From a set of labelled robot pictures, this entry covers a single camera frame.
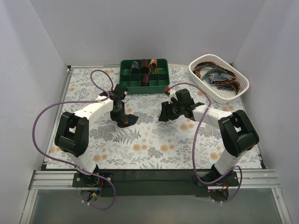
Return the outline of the black tie orange flowers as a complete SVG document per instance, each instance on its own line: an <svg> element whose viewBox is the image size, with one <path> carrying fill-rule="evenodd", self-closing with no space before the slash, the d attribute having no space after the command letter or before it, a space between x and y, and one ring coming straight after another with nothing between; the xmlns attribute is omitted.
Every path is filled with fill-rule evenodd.
<svg viewBox="0 0 299 224"><path fill-rule="evenodd" d="M125 114L117 119L117 126L120 128L132 126L138 121L138 118L138 116L133 114Z"/></svg>

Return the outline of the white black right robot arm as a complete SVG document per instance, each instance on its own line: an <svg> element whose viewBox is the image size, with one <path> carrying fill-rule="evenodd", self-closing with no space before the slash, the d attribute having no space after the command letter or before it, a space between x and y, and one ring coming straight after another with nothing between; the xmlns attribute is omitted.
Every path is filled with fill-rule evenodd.
<svg viewBox="0 0 299 224"><path fill-rule="evenodd" d="M259 136L246 112L226 112L204 103L195 103L187 89L173 91L167 88L165 94L169 99L161 104L160 122L184 116L199 125L205 123L220 130L224 151L208 173L202 177L196 174L195 177L204 185L220 186L227 182L228 175L242 156L259 142Z"/></svg>

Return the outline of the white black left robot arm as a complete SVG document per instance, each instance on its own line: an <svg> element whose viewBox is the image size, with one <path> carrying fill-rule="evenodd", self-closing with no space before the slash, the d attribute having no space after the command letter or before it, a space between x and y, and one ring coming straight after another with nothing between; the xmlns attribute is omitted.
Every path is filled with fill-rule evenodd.
<svg viewBox="0 0 299 224"><path fill-rule="evenodd" d="M54 143L64 151L84 174L83 181L90 187L99 183L98 167L86 151L89 144L89 128L99 118L109 113L112 121L120 128L129 127L137 121L125 114L124 99L128 89L120 84L108 92L101 93L95 103L90 103L76 112L61 115Z"/></svg>

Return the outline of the tangled ties in basket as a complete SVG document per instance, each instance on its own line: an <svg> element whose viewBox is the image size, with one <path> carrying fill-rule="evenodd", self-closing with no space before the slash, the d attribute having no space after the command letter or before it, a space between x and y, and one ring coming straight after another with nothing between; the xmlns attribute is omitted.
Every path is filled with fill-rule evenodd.
<svg viewBox="0 0 299 224"><path fill-rule="evenodd" d="M201 62L192 72L217 89L235 91L236 94L240 91L241 84L236 80L236 75L214 62Z"/></svg>

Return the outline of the red navy striped rolled tie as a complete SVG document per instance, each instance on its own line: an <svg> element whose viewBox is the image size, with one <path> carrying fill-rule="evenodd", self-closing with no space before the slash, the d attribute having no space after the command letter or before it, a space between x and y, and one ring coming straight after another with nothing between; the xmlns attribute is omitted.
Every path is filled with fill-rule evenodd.
<svg viewBox="0 0 299 224"><path fill-rule="evenodd" d="M145 87L150 85L150 76L149 74L140 75L140 86Z"/></svg>

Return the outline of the green compartment organizer tray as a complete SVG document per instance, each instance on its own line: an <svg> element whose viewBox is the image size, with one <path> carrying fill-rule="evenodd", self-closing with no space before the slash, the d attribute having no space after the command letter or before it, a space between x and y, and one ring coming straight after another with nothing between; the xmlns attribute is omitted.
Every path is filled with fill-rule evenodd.
<svg viewBox="0 0 299 224"><path fill-rule="evenodd" d="M122 60L120 64L119 84L128 88L132 94L159 94L164 93L169 87L170 77L168 61L164 58L157 59L158 73L149 73L149 86L140 86L141 74L130 74L131 61L137 61L140 64L142 59Z"/></svg>

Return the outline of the navy patterned rolled tie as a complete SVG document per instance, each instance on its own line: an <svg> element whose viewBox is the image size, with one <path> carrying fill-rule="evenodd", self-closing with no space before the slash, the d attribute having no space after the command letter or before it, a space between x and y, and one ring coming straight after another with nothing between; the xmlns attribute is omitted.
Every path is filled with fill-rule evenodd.
<svg viewBox="0 0 299 224"><path fill-rule="evenodd" d="M130 64L130 74L140 74L139 63L137 61L131 61Z"/></svg>

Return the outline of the dark red rolled tie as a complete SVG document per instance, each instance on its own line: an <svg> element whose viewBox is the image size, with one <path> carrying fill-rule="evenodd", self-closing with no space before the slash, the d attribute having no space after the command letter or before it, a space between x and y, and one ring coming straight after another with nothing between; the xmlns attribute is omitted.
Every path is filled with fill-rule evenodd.
<svg viewBox="0 0 299 224"><path fill-rule="evenodd" d="M140 61L140 74L149 74L149 62L147 59Z"/></svg>

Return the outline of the white perforated plastic basket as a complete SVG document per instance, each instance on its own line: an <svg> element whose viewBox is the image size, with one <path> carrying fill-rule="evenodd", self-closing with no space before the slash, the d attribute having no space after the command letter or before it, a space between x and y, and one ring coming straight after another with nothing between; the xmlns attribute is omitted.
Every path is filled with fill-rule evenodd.
<svg viewBox="0 0 299 224"><path fill-rule="evenodd" d="M206 54L189 64L191 78L214 101L225 104L249 88L248 79L220 57Z"/></svg>

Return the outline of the gold patterned rolled tie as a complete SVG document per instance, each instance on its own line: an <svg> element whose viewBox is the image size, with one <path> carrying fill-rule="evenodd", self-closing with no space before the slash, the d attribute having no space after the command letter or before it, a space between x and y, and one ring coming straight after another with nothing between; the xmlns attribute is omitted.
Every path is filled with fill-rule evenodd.
<svg viewBox="0 0 299 224"><path fill-rule="evenodd" d="M150 74L157 74L158 73L158 64L157 64L157 62L158 62L157 58L151 59L151 61L149 63L149 73Z"/></svg>

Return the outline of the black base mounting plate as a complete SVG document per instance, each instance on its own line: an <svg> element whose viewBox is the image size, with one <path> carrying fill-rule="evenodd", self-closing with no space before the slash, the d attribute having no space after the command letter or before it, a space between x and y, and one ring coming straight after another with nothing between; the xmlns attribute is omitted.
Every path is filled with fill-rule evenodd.
<svg viewBox="0 0 299 224"><path fill-rule="evenodd" d="M98 175L114 185L117 196L196 196L208 197L208 186L197 182L192 169L102 169ZM229 187L237 187L236 172L227 178ZM72 187L97 189L102 181L76 172ZM109 183L103 182L101 196L113 196Z"/></svg>

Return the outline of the aluminium front frame rail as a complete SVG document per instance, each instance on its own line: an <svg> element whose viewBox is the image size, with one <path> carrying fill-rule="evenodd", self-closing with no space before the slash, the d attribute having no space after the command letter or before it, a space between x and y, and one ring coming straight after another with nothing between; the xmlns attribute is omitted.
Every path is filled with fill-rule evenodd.
<svg viewBox="0 0 299 224"><path fill-rule="evenodd" d="M73 170L34 172L22 224L289 224L277 175L270 169L237 172L239 185L228 187L229 202L219 204L216 186L208 197L111 196L96 206L82 202L88 189L72 187Z"/></svg>

